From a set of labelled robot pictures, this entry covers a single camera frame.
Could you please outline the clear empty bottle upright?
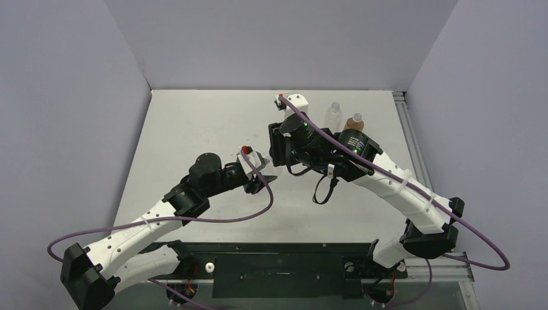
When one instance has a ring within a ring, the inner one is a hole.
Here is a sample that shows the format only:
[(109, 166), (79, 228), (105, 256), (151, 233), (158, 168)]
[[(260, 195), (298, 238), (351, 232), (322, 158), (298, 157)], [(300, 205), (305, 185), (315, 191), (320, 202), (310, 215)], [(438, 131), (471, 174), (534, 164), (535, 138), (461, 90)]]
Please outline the clear empty bottle upright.
[(324, 116), (323, 125), (328, 128), (332, 133), (339, 132), (342, 123), (342, 110), (338, 102), (333, 102)]

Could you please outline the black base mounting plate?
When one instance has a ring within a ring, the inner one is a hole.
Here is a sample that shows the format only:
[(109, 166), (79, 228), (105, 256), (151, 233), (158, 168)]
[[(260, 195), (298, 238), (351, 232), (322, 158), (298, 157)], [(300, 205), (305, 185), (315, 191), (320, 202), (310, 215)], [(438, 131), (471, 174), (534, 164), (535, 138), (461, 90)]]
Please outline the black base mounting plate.
[(383, 280), (409, 277), (401, 261), (387, 269), (372, 260), (370, 243), (184, 243), (154, 242), (181, 256), (174, 271), (157, 280), (212, 284), (214, 298), (362, 298)]

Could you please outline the tea bottle red label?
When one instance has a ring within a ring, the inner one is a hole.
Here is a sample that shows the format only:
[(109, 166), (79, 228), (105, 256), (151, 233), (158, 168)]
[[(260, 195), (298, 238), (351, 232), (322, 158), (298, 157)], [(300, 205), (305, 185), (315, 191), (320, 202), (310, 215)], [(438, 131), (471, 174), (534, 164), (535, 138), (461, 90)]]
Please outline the tea bottle red label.
[(364, 120), (360, 113), (355, 113), (352, 117), (346, 120), (343, 130), (358, 130), (362, 132), (364, 130)]

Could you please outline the clear plastic bottle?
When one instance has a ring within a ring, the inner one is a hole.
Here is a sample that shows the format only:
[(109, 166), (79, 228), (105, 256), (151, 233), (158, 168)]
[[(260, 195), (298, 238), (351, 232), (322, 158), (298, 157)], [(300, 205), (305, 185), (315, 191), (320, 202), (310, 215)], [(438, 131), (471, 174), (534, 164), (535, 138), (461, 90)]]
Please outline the clear plastic bottle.
[(260, 171), (262, 175), (264, 176), (278, 176), (279, 170), (278, 167), (275, 167), (272, 163), (271, 158), (264, 158), (264, 167)]

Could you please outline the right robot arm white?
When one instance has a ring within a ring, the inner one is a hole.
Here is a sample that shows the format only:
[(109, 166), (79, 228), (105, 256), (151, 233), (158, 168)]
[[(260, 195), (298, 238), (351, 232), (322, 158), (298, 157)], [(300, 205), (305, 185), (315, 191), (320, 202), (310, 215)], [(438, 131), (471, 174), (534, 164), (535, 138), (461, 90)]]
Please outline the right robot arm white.
[(398, 167), (379, 144), (361, 130), (323, 131), (354, 154), (401, 178), (400, 182), (357, 161), (296, 114), (282, 123), (270, 124), (268, 131), (269, 154), (274, 166), (290, 169), (300, 163), (305, 166), (303, 173), (315, 171), (329, 178), (330, 189), (334, 189), (339, 180), (351, 182), (372, 191), (406, 217), (402, 233), (374, 241), (370, 254), (364, 259), (370, 274), (380, 276), (409, 256), (435, 259), (455, 248), (459, 231), (447, 212), (461, 217), (464, 202), (458, 197), (447, 199), (433, 194), (422, 197), (412, 187), (424, 192), (428, 189), (413, 178), (412, 171)]

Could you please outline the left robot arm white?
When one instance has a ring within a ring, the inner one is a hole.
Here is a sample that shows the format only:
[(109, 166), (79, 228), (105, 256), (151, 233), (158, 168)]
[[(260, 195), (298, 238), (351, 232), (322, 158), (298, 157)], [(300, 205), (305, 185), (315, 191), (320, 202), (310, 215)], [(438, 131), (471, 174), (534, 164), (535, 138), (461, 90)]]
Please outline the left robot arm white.
[(162, 199), (133, 222), (109, 229), (109, 235), (82, 246), (74, 243), (63, 253), (60, 280), (78, 309), (102, 309), (125, 288), (173, 273), (188, 276), (190, 253), (169, 242), (148, 253), (144, 249), (190, 222), (202, 222), (209, 198), (243, 187), (255, 194), (268, 188), (272, 176), (262, 170), (270, 161), (248, 146), (234, 162), (223, 165), (218, 155), (197, 157), (189, 172)]

